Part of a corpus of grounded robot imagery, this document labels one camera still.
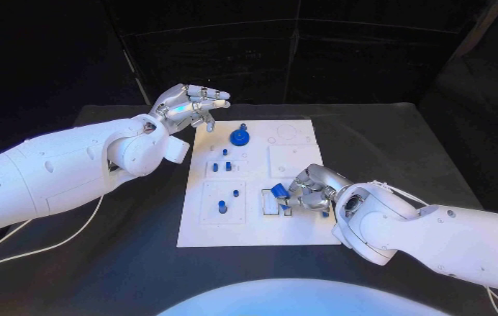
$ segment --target robotic arm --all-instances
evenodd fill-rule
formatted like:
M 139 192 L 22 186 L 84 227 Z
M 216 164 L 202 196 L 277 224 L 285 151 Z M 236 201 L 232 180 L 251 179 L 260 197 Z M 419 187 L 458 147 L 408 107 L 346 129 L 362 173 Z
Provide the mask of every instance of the robotic arm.
M 498 214 L 428 205 L 386 183 L 355 184 L 316 164 L 288 191 L 300 189 L 307 209 L 330 212 L 336 203 L 333 234 L 366 260 L 383 266 L 402 250 L 439 274 L 498 287 Z M 426 206 L 416 209 L 396 193 Z M 277 200 L 293 206 L 290 194 Z
M 212 132 L 209 110 L 229 107 L 229 97 L 177 84 L 149 114 L 55 132 L 9 149 L 0 154 L 0 228 L 77 208 L 150 174 L 163 158 L 182 163 L 189 144 L 172 134 L 205 122 Z

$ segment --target dark background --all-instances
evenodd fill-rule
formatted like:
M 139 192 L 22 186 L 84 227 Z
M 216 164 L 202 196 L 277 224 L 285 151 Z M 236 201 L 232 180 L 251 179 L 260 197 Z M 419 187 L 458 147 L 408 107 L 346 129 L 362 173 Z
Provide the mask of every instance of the dark background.
M 144 104 L 175 84 L 235 103 L 414 102 L 481 203 L 497 209 L 490 0 L 2 0 L 2 144 L 71 127 L 85 104 Z M 130 56 L 129 64 L 124 50 Z

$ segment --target black table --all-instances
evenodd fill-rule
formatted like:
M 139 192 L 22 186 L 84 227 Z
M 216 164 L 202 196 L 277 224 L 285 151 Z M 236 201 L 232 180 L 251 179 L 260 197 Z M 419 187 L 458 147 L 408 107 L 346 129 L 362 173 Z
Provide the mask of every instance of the black table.
M 75 124 L 144 112 L 149 107 L 88 106 Z M 353 181 L 388 181 L 429 203 L 481 209 L 412 104 L 242 104 L 213 115 L 313 119 L 324 164 Z M 193 143 L 195 130 L 177 137 Z M 2 314 L 153 315 L 211 289 L 270 278 L 344 281 L 455 315 L 493 314 L 483 286 L 435 274 L 402 252 L 378 266 L 343 245 L 177 248 L 189 161 L 190 153 L 182 165 L 163 161 L 150 176 L 106 195 L 95 219 L 68 244 L 0 264 Z M 34 220 L 0 245 L 2 257 L 59 243 L 95 205 Z

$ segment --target black fabric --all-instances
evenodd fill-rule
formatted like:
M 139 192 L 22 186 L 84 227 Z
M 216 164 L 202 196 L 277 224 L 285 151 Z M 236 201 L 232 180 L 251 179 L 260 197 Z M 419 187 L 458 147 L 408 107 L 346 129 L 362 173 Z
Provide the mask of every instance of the black fabric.
M 149 107 L 90 106 L 75 124 L 144 112 Z M 389 181 L 429 203 L 481 209 L 412 104 L 235 105 L 213 115 L 311 119 L 324 164 L 353 181 Z M 177 137 L 192 143 L 195 130 Z M 0 313 L 153 315 L 228 284 L 295 277 L 373 287 L 454 315 L 491 315 L 483 286 L 434 273 L 405 253 L 378 266 L 343 245 L 177 248 L 190 156 L 180 165 L 165 161 L 150 176 L 106 195 L 95 219 L 68 244 L 0 264 Z M 2 256 L 67 239 L 95 205 L 35 220 L 2 244 Z

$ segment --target white board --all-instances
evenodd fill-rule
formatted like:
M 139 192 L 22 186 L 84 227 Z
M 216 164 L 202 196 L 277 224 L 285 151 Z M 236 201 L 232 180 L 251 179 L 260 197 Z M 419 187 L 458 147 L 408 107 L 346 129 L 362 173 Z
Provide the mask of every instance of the white board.
M 198 128 L 177 247 L 340 244 L 331 233 L 334 216 L 323 217 L 321 212 L 303 207 L 293 207 L 291 215 L 271 203 L 264 215 L 264 194 L 270 199 L 264 190 L 278 183 L 288 188 L 311 163 L 323 165 L 311 121 L 244 123 L 251 136 L 244 147 L 229 141 L 241 121 L 216 122 L 212 133 L 205 126 Z M 219 212 L 221 200 L 228 207 L 225 214 Z

